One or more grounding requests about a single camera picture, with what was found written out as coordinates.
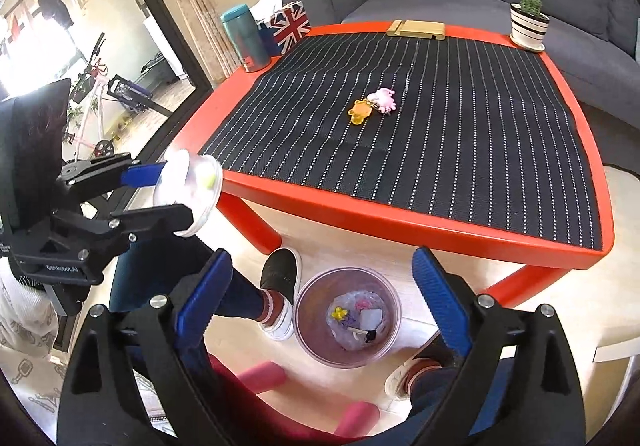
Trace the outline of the clear plastic dome lid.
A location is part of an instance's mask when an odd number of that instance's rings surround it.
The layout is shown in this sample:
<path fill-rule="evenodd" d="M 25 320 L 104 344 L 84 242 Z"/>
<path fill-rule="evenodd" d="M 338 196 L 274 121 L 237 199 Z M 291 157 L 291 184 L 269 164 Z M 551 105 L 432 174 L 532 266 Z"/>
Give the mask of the clear plastic dome lid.
<path fill-rule="evenodd" d="M 189 208 L 192 224 L 175 235 L 195 236 L 216 208 L 223 181 L 224 171 L 213 156 L 190 154 L 186 149 L 171 151 L 153 190 L 153 206 L 183 204 Z"/>

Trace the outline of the white rectangular foam box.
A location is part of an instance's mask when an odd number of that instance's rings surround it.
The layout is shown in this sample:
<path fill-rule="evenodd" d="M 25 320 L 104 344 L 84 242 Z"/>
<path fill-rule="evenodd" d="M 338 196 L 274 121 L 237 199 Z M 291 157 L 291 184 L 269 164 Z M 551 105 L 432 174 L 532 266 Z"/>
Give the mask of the white rectangular foam box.
<path fill-rule="evenodd" d="M 382 324 L 384 313 L 380 308 L 366 308 L 359 313 L 359 329 L 374 331 Z"/>

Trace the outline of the yellow toy figure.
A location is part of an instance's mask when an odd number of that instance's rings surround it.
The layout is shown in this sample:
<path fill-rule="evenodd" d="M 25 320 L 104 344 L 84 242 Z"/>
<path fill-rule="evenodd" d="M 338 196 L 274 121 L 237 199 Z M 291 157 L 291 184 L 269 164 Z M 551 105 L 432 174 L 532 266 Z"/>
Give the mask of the yellow toy figure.
<path fill-rule="evenodd" d="M 344 320 L 348 317 L 348 315 L 349 315 L 349 310 L 346 310 L 346 308 L 343 308 L 340 306 L 334 307 L 331 313 L 331 317 L 337 322 L 344 322 Z"/>

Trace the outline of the white right shoe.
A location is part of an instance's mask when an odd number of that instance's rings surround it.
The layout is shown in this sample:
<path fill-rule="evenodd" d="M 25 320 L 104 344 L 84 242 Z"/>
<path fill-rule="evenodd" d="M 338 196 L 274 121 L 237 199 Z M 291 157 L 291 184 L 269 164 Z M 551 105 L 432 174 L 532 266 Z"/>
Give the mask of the white right shoe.
<path fill-rule="evenodd" d="M 457 361 L 457 354 L 448 348 L 440 332 L 436 332 L 387 377 L 385 393 L 392 400 L 408 400 L 420 374 L 454 366 Z"/>

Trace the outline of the bicycle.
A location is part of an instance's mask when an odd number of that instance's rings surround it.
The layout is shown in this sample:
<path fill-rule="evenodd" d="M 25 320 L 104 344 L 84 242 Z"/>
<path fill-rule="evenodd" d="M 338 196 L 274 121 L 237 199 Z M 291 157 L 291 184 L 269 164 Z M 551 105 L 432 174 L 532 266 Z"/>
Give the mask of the bicycle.
<path fill-rule="evenodd" d="M 68 96 L 70 103 L 63 142 L 73 148 L 70 161 L 81 158 L 81 148 L 90 150 L 90 158 L 102 158 L 115 153 L 115 140 L 118 136 L 108 136 L 104 122 L 104 107 L 107 102 L 116 102 L 134 114 L 152 110 L 165 118 L 172 116 L 172 111 L 156 102 L 146 88 L 119 74 L 108 76 L 108 67 L 101 58 L 105 40 L 106 35 L 101 32 L 87 65 L 78 74 Z"/>

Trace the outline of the black left shoe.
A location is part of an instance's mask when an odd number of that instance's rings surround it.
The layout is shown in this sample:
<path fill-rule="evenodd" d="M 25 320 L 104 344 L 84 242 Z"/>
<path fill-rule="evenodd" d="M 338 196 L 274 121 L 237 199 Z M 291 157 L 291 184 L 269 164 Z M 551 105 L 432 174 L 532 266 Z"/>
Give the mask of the black left shoe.
<path fill-rule="evenodd" d="M 257 321 L 270 340 L 283 342 L 294 333 L 294 305 L 302 269 L 300 255 L 288 247 L 273 251 L 262 268 L 260 291 L 264 310 Z"/>

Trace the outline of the red square table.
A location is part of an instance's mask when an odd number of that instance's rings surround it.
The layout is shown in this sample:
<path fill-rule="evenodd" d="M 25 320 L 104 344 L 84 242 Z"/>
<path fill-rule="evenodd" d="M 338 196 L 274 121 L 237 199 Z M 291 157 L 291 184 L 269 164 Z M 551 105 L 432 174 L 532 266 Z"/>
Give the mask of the red square table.
<path fill-rule="evenodd" d="M 312 36 L 333 36 L 342 33 L 386 34 L 389 26 L 386 21 L 331 24 L 313 28 L 304 40 Z M 487 42 L 521 50 L 503 34 L 484 30 L 451 26 L 444 40 L 452 38 Z M 614 244 L 608 182 L 589 124 L 573 91 L 551 58 L 542 53 L 532 54 L 537 55 L 544 63 L 574 116 L 578 135 L 588 158 L 597 199 L 602 236 L 600 249 L 561 244 L 508 230 L 439 218 L 337 192 L 233 172 L 224 167 L 222 212 L 257 250 L 265 253 L 277 247 L 281 238 L 256 214 L 255 206 L 268 206 L 300 218 L 400 244 L 511 262 L 516 265 L 516 271 L 495 284 L 491 293 L 499 301 L 512 305 L 530 299 L 570 270 L 585 270 L 597 264 L 611 251 Z M 232 113 L 256 80 L 281 58 L 275 59 L 268 67 L 255 73 L 235 71 L 205 99 L 202 106 L 183 125 L 172 141 L 172 148 L 183 148 L 195 153 L 204 152 L 205 145 L 224 119 Z"/>

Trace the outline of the teal thermos bottle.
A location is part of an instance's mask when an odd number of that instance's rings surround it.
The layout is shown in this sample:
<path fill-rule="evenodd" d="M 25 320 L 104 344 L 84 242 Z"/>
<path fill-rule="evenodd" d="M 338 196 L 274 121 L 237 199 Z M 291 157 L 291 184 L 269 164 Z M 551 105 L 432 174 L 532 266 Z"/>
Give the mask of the teal thermos bottle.
<path fill-rule="evenodd" d="M 270 64 L 271 57 L 246 4 L 231 7 L 220 16 L 220 21 L 247 72 L 262 70 Z"/>

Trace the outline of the black striped table mat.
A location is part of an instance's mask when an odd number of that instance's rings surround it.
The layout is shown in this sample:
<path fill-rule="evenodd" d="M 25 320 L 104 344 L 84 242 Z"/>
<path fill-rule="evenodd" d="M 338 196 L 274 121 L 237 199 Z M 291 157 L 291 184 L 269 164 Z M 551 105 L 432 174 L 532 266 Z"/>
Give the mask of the black striped table mat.
<path fill-rule="evenodd" d="M 352 125 L 379 88 L 396 110 Z M 602 246 L 572 112 L 541 59 L 487 42 L 303 40 L 204 147 L 229 171 L 561 244 Z"/>

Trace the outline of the union jack tissue box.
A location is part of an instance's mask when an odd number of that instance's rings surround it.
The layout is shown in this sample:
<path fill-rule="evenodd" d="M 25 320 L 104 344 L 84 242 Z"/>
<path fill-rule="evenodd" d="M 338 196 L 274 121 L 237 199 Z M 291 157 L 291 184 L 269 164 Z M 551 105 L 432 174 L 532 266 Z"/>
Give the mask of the union jack tissue box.
<path fill-rule="evenodd" d="M 302 1 L 284 4 L 283 0 L 258 0 L 250 8 L 262 44 L 271 57 L 292 50 L 311 30 Z"/>

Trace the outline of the wooden phone stand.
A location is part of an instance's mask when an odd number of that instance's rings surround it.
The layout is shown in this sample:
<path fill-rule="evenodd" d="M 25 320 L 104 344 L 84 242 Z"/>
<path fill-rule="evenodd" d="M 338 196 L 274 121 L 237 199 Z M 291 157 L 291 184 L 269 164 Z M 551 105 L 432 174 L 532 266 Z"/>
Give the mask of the wooden phone stand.
<path fill-rule="evenodd" d="M 386 30 L 388 36 L 395 38 L 435 39 L 446 38 L 446 26 L 442 22 L 425 20 L 394 20 Z"/>

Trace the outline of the potted cactus striped pot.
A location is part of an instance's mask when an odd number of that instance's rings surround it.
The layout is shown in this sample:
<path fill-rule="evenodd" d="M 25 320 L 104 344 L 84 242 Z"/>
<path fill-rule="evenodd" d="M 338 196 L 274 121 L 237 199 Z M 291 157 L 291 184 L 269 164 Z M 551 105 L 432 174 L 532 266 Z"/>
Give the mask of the potted cactus striped pot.
<path fill-rule="evenodd" d="M 524 50 L 542 53 L 550 19 L 541 11 L 541 0 L 519 0 L 510 4 L 511 41 Z"/>

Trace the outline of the orange bear keychain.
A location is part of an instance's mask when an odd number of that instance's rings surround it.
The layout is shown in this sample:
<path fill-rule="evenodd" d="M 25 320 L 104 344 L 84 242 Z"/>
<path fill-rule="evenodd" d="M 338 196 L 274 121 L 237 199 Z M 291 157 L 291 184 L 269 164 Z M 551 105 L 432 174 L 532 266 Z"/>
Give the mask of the orange bear keychain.
<path fill-rule="evenodd" d="M 347 111 L 349 121 L 352 125 L 360 125 L 370 117 L 374 110 L 372 102 L 369 99 L 357 99 L 354 101 L 352 108 Z"/>

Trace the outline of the pink pig keychain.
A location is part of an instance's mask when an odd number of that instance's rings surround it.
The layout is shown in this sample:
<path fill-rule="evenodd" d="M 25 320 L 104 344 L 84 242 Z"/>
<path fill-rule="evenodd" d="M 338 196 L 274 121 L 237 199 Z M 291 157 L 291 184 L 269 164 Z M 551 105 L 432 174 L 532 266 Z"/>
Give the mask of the pink pig keychain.
<path fill-rule="evenodd" d="M 380 114 L 391 114 L 396 110 L 395 91 L 390 88 L 379 88 L 367 96 L 367 101 Z"/>

